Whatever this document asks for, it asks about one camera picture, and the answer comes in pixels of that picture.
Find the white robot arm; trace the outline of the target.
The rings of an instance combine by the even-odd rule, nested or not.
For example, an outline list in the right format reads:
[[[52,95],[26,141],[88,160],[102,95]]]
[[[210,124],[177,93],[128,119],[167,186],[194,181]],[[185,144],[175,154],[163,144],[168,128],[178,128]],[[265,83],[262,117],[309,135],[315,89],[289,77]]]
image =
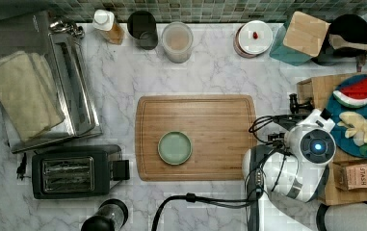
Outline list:
[[[270,200],[270,193],[308,202],[318,196],[328,180],[328,164],[336,143],[331,135],[335,122],[331,113],[315,109],[309,115],[265,115],[257,124],[274,122],[286,132],[273,134],[268,141],[249,149],[242,171],[249,207],[248,231],[309,231],[300,222],[281,212]]]

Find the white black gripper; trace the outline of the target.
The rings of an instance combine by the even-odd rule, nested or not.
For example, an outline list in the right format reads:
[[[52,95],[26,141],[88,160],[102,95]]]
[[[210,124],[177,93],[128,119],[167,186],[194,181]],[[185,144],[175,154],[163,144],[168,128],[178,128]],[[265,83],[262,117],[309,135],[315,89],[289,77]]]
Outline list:
[[[314,109],[308,114],[275,115],[273,122],[286,129],[288,132],[296,129],[313,130],[323,129],[330,132],[335,126],[331,112],[327,109]]]

